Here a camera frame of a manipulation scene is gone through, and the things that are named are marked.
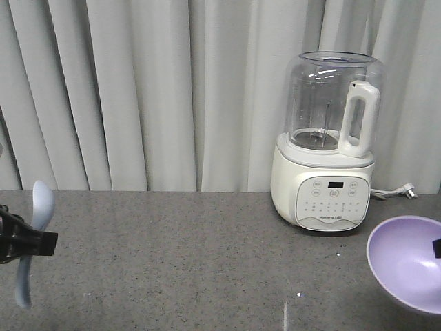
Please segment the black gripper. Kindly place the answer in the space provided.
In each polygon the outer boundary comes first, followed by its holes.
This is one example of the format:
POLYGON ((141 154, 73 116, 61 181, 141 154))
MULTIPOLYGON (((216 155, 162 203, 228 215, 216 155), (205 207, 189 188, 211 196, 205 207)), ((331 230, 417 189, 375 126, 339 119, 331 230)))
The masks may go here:
POLYGON ((17 214, 11 220, 8 208, 1 205, 1 264, 25 255, 52 256, 57 240, 56 232, 37 230, 17 214))

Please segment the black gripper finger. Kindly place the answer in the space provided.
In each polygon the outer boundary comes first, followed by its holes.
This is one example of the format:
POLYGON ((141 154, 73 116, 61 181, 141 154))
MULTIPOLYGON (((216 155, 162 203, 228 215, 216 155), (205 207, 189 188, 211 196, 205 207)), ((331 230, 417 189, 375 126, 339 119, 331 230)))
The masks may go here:
POLYGON ((441 239, 436 239, 432 242, 433 246, 433 253, 435 258, 440 259, 441 258, 441 239))

